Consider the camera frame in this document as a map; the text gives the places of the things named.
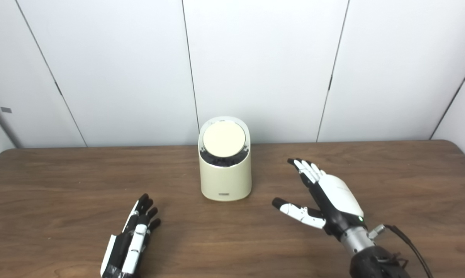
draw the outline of wood grain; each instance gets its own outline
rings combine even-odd
[[[200,193],[196,146],[14,149],[0,155],[0,278],[97,277],[111,233],[134,201],[153,197],[162,226],[144,278],[349,277],[336,239],[271,206],[316,207],[293,167],[301,157],[342,178],[369,226],[395,224],[436,278],[465,278],[465,156],[448,141],[261,144],[253,191],[220,203]],[[410,260],[391,233],[379,244]]]

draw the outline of panel seam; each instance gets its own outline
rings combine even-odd
[[[464,82],[465,82],[465,76],[464,76],[464,78],[462,79],[462,82],[461,82],[461,84],[459,85],[459,88],[457,88],[457,90],[455,91],[454,96],[453,96],[452,99],[450,100],[450,102],[449,102],[447,108],[445,109],[444,114],[442,114],[442,116],[441,116],[441,118],[440,118],[440,120],[439,120],[439,123],[437,123],[437,126],[436,126],[435,129],[433,130],[432,135],[430,136],[430,139],[429,139],[429,140],[432,140],[433,136],[435,135],[435,132],[437,132],[437,129],[439,128],[441,122],[444,120],[444,118],[445,118],[447,112],[448,112],[449,109],[450,109],[450,106],[452,106],[452,103],[454,102],[455,98],[457,97],[457,94],[458,94],[459,91],[461,90],[462,85],[464,85]]]
[[[32,28],[30,27],[30,24],[28,23],[28,21],[26,20],[26,17],[25,17],[25,14],[23,13],[23,10],[21,9],[21,6],[19,5],[18,3],[18,0],[15,0],[17,6],[18,6],[18,9],[19,9],[19,12],[21,13],[21,16],[23,17],[23,20],[25,21],[26,23],[26,26],[28,28],[28,30],[30,31],[30,34],[32,35],[33,37],[33,40],[35,41],[35,44],[37,45],[37,49],[40,51],[40,55],[42,56],[42,59],[44,60],[44,63],[45,65],[47,66],[47,69],[49,70],[49,73],[51,74],[51,77],[54,81],[54,85],[56,86],[56,88],[58,89],[58,92],[59,94],[61,95],[61,97],[63,98],[63,102],[64,102],[64,105],[66,105],[66,108],[68,109],[68,112],[70,113],[70,116],[71,118],[73,119],[73,122],[76,126],[76,129],[78,130],[78,133],[80,134],[80,137],[81,139],[83,140],[83,144],[85,144],[86,147],[88,147],[86,141],[85,141],[85,138],[83,137],[83,134],[81,133],[81,130],[78,126],[78,123],[76,122],[74,116],[73,116],[73,113],[71,112],[71,109],[70,107],[68,106],[68,103],[66,102],[66,99],[64,98],[64,95],[63,93],[61,92],[61,88],[59,87],[59,84],[58,82],[56,81],[56,78],[54,77],[54,74],[52,73],[52,70],[51,70],[51,67],[49,66],[49,63],[47,63],[47,60],[45,58],[45,55],[44,53],[42,52],[42,49],[40,48],[40,45],[39,45],[39,42],[37,41],[37,38],[35,37],[35,35],[33,34],[33,31],[32,31]]]
[[[193,100],[195,103],[195,114],[197,117],[197,129],[198,129],[198,132],[200,133],[199,109],[197,106],[197,94],[195,93],[195,82],[193,78],[193,68],[192,68],[192,55],[190,53],[190,41],[188,40],[188,26],[186,25],[185,3],[183,0],[181,0],[181,6],[183,7],[183,20],[185,22],[186,46],[188,48],[188,61],[190,63],[190,74],[192,76]]]
[[[337,55],[339,54],[339,47],[341,46],[342,33],[344,32],[344,26],[346,25],[346,18],[348,16],[348,10],[349,10],[349,3],[350,2],[351,2],[351,0],[348,0],[348,4],[346,6],[346,11],[344,12],[344,20],[342,21],[341,33],[339,35],[339,42],[337,43],[337,49],[335,51],[334,63],[332,65],[332,71],[330,72],[330,81],[328,83],[326,98],[324,100],[324,108],[322,109],[322,116],[320,118],[320,123],[319,123],[319,131],[317,132],[317,139],[316,139],[315,142],[319,141],[320,130],[322,128],[322,122],[324,121],[324,115],[325,115],[325,110],[326,110],[326,106],[327,106],[328,95],[329,95],[329,92],[330,92],[330,87],[332,86],[332,82],[333,82],[335,64],[337,62]]]

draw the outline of circular cream top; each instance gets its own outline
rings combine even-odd
[[[230,157],[239,153],[245,141],[244,130],[231,121],[215,122],[203,134],[203,146],[218,157]]]

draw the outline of robotic hand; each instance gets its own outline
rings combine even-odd
[[[102,278],[139,277],[141,254],[148,246],[151,232],[160,225],[159,218],[150,222],[157,214],[156,207],[148,210],[152,205],[153,200],[143,194],[131,210],[123,232],[110,236],[100,268]]]
[[[371,232],[367,231],[363,210],[344,181],[326,174],[310,161],[289,159],[287,162],[296,167],[320,210],[301,207],[280,198],[272,201],[273,206],[301,223],[323,229],[329,236],[335,236],[351,256],[352,278],[410,278],[404,270],[407,261],[374,242],[376,236],[386,228],[411,246],[428,277],[432,278],[418,250],[397,227],[379,225]]]

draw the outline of small label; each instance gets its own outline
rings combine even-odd
[[[3,113],[12,113],[11,108],[8,108],[8,107],[1,107],[1,112],[3,112]]]

